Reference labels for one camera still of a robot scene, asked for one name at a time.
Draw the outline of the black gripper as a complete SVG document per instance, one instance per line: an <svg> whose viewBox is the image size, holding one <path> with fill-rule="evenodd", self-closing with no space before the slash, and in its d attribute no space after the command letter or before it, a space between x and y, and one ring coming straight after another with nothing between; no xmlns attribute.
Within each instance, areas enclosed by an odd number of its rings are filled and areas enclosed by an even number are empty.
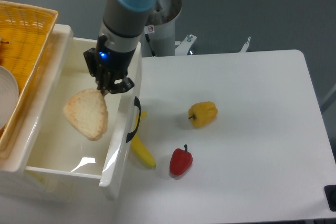
<svg viewBox="0 0 336 224"><path fill-rule="evenodd" d="M126 52L115 51L106 46L107 41L106 35L99 36L96 49L90 48L83 53L89 73L95 77L97 90L103 95L126 93L135 86L134 82L126 77L135 49ZM113 79L112 73L108 70L111 70L116 77L124 78L116 83L116 79Z"/></svg>

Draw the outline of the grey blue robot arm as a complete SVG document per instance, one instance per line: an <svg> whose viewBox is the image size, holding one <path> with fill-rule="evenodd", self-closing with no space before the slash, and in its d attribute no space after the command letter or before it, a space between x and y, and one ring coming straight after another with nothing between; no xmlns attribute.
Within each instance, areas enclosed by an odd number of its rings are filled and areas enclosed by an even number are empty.
<svg viewBox="0 0 336 224"><path fill-rule="evenodd" d="M83 53L102 95L134 87L128 67L157 0L107 0L97 44Z"/></svg>

